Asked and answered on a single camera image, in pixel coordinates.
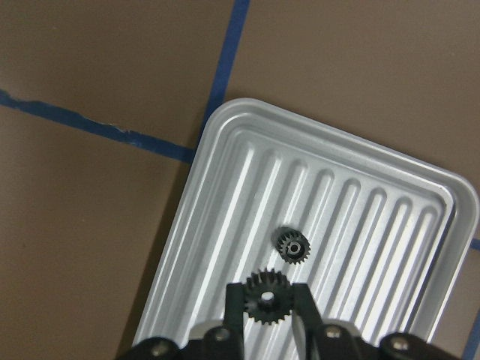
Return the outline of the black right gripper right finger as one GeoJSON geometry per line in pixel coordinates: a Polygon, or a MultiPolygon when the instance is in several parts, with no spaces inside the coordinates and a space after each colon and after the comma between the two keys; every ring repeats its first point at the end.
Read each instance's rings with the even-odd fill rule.
{"type": "Polygon", "coordinates": [[[300,359],[320,359],[317,333],[323,324],[311,291],[306,283],[292,285],[292,333],[300,359]]]}

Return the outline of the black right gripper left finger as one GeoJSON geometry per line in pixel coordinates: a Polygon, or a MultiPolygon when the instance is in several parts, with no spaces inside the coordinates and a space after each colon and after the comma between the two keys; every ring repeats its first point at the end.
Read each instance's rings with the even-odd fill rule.
{"type": "Polygon", "coordinates": [[[244,345],[245,291],[242,283],[226,285],[226,300],[223,324],[235,334],[235,347],[240,359],[245,358],[244,345]]]}

